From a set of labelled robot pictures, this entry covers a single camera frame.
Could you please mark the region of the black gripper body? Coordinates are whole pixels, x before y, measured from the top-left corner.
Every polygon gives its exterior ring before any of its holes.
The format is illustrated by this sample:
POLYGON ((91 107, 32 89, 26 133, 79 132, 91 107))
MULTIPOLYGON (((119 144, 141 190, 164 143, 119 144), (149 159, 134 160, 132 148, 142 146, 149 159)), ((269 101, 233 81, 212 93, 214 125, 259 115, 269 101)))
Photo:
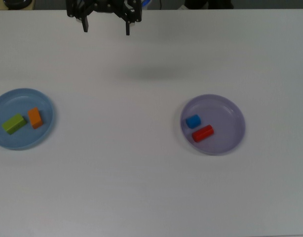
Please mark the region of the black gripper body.
POLYGON ((124 0, 95 0, 94 11, 105 13, 118 13, 122 10, 124 0))

